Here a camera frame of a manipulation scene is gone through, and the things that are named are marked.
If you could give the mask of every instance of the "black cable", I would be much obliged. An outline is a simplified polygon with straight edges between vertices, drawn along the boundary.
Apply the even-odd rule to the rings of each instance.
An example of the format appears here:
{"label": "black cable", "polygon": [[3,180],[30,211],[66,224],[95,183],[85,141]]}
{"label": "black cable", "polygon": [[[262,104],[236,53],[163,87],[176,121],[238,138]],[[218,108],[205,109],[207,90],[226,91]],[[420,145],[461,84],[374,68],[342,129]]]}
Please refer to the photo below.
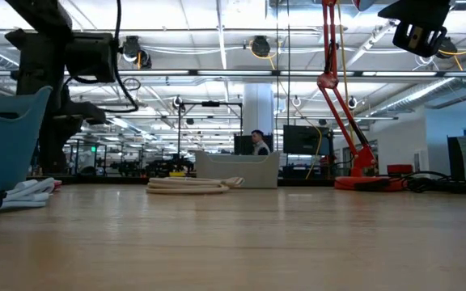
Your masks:
{"label": "black cable", "polygon": [[129,83],[129,82],[134,82],[134,83],[136,83],[136,86],[135,86],[134,88],[129,88],[129,92],[131,92],[131,91],[138,91],[138,90],[142,87],[142,83],[141,83],[138,79],[136,79],[136,78],[127,78],[127,79],[123,80],[123,83],[124,83],[126,86],[128,86],[127,83]]}
{"label": "black cable", "polygon": [[[287,0],[287,49],[289,50],[289,76],[287,78],[287,125],[290,124],[290,4]],[[289,155],[286,156],[286,165],[289,166]]]}
{"label": "black cable", "polygon": [[[278,53],[280,52],[280,34],[279,30],[280,27],[278,26],[278,3],[279,1],[276,1],[276,71],[280,71],[280,56]],[[278,113],[280,113],[280,74],[276,75],[276,151],[280,150],[280,145],[278,143],[279,141],[279,135],[278,135]]]}
{"label": "black cable", "polygon": [[[417,175],[435,175],[440,177],[439,179],[431,179],[422,177],[415,177]],[[448,175],[438,173],[435,171],[418,171],[402,177],[386,177],[382,176],[382,179],[366,183],[355,183],[348,185],[339,181],[336,183],[346,186],[348,188],[354,188],[357,191],[364,192],[381,192],[393,183],[400,182],[404,191],[411,191],[415,193],[423,193],[426,191],[440,191],[450,193],[465,193],[466,192],[466,181],[455,180]]]}
{"label": "black cable", "polygon": [[116,5],[117,5],[117,16],[116,16],[116,29],[114,31],[114,45],[115,45],[115,52],[112,54],[112,66],[114,69],[114,75],[116,77],[116,81],[118,82],[118,85],[120,85],[121,90],[125,94],[125,97],[130,101],[130,103],[133,105],[132,109],[126,109],[126,110],[110,110],[110,109],[104,109],[105,112],[109,113],[131,113],[131,112],[136,112],[139,107],[134,101],[133,97],[129,94],[127,91],[127,88],[125,88],[125,85],[121,81],[120,77],[120,71],[118,69],[118,46],[120,43],[120,27],[121,27],[121,0],[116,0]]}
{"label": "black cable", "polygon": [[[118,47],[120,46],[120,27],[121,27],[121,0],[116,0],[116,5],[117,5],[117,16],[116,16],[116,29],[114,31],[114,41],[113,41],[113,52],[112,52],[112,67],[114,69],[114,76],[116,78],[116,80],[118,81],[118,85],[120,85],[120,88],[121,90],[123,91],[123,93],[125,94],[125,97],[130,101],[130,103],[133,105],[133,108],[132,109],[126,109],[126,110],[111,110],[111,109],[104,109],[104,112],[108,112],[108,113],[131,113],[131,112],[136,112],[139,107],[138,105],[136,104],[136,101],[134,101],[133,97],[130,95],[129,91],[127,90],[127,88],[125,88],[125,85],[124,83],[121,81],[121,77],[120,77],[120,71],[118,69],[118,58],[117,58],[117,54],[119,53],[118,52]],[[79,75],[82,75],[82,74],[85,74],[85,72],[90,72],[92,70],[94,70],[95,68],[88,68],[86,70],[82,70],[81,72],[79,72],[78,74]],[[64,84],[62,84],[62,88],[64,88],[65,86],[67,86],[72,80],[76,80],[82,84],[96,84],[98,83],[97,80],[87,80],[85,78],[80,78],[80,77],[77,77],[77,76],[70,76],[69,78],[67,78],[67,80],[64,82]]]}

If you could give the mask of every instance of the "red lamp arm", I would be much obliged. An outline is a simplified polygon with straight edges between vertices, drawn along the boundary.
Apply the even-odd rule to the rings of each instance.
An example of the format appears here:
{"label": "red lamp arm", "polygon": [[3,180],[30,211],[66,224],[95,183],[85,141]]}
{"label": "red lamp arm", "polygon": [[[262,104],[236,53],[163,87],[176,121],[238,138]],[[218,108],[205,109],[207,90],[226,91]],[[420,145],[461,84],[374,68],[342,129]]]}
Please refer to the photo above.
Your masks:
{"label": "red lamp arm", "polygon": [[[348,147],[352,154],[354,155],[354,167],[352,168],[352,176],[362,176],[362,170],[367,167],[372,167],[375,165],[375,156],[371,152],[370,144],[368,140],[362,133],[362,130],[359,128],[357,122],[354,118],[348,106],[346,106],[345,101],[341,97],[341,93],[337,89],[337,84],[339,84],[339,78],[337,76],[337,43],[336,43],[336,26],[334,24],[334,7],[337,0],[323,0],[323,30],[324,30],[324,59],[325,67],[324,72],[317,78],[317,86],[320,91],[323,93],[324,99],[327,101],[330,111],[334,115],[339,128],[341,129],[343,136],[348,143]],[[362,149],[357,151],[355,144],[352,141],[348,131],[346,130],[345,125],[343,124],[337,109],[333,105],[330,96],[328,96],[327,89],[332,89],[339,104],[341,105],[343,112],[348,119],[349,124],[352,126],[352,129],[355,131],[359,141],[361,142]]]}

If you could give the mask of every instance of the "red desk lamp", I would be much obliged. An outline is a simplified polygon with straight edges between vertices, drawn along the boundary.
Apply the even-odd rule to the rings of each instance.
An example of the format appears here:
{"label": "red desk lamp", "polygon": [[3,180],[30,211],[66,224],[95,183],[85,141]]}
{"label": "red desk lamp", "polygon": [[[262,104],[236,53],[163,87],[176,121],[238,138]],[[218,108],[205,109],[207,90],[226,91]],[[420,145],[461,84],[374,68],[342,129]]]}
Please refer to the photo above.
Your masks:
{"label": "red desk lamp", "polygon": [[[339,90],[337,89],[337,84],[339,83],[339,78],[337,75],[337,43],[336,43],[336,26],[334,24],[334,7],[337,0],[323,0],[323,18],[324,18],[324,59],[325,67],[324,72],[317,78],[317,86],[320,91],[323,93],[324,99],[327,101],[332,114],[334,115],[339,128],[341,129],[343,136],[348,142],[349,149],[354,156],[354,167],[351,169],[350,177],[337,177],[335,188],[344,189],[344,190],[358,190],[363,188],[364,185],[375,183],[380,185],[379,188],[382,191],[400,191],[402,190],[401,182],[392,182],[389,178],[384,177],[363,177],[363,171],[365,168],[374,167],[376,164],[375,156],[371,152],[370,144],[368,140],[362,133],[362,130],[359,128],[358,124],[355,122],[348,106],[346,106],[345,101],[341,97]],[[328,96],[327,89],[333,90],[339,104],[341,105],[343,112],[348,119],[349,124],[354,129],[355,134],[357,135],[359,141],[361,142],[362,148],[357,151],[355,148],[354,142],[350,138],[348,131],[346,130],[345,125],[343,124],[339,114],[337,113],[336,108],[333,105],[332,100]]]}

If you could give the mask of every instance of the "red lamp base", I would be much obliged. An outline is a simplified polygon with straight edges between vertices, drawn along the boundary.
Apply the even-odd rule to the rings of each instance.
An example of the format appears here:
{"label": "red lamp base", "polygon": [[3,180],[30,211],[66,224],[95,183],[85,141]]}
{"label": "red lamp base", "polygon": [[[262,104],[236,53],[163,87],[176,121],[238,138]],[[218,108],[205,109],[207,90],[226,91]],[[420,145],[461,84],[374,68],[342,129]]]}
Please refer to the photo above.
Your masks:
{"label": "red lamp base", "polygon": [[387,177],[337,177],[335,189],[361,192],[398,192],[404,190],[401,179]]}

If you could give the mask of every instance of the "red object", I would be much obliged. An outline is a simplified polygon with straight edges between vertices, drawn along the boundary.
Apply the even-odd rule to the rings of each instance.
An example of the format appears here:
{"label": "red object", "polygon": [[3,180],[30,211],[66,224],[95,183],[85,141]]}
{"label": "red object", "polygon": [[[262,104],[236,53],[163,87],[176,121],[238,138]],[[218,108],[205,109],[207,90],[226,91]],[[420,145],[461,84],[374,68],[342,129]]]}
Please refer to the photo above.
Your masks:
{"label": "red object", "polygon": [[388,175],[407,175],[413,173],[412,165],[388,165]]}
{"label": "red object", "polygon": [[370,8],[375,3],[375,0],[352,0],[352,2],[359,11],[364,11]]}
{"label": "red object", "polygon": [[53,182],[53,190],[54,191],[60,190],[61,186],[62,186],[62,181],[55,180],[55,182]]}
{"label": "red object", "polygon": [[[337,89],[337,84],[339,84],[339,78],[337,75],[337,42],[336,42],[336,26],[334,23],[335,13],[334,7],[337,3],[337,0],[323,0],[323,36],[324,36],[324,59],[325,66],[324,72],[317,78],[317,86],[323,93],[324,99],[326,100],[330,111],[334,115],[337,125],[341,129],[343,136],[348,143],[348,147],[354,156],[354,167],[351,171],[352,177],[362,177],[364,169],[368,167],[374,167],[376,164],[375,156],[371,152],[370,144],[368,140],[362,133],[362,130],[358,127],[357,122],[355,122],[352,113],[348,106],[346,106],[345,101],[341,97],[339,90]],[[359,141],[361,142],[362,148],[357,151],[355,144],[350,138],[348,131],[346,130],[345,125],[343,124],[342,119],[339,117],[330,96],[328,95],[327,89],[331,89],[336,96],[339,104],[341,105],[343,112],[345,113],[346,118],[352,129],[355,131]]]}
{"label": "red object", "polygon": [[398,192],[402,191],[402,180],[386,177],[337,177],[334,186],[338,190]]}

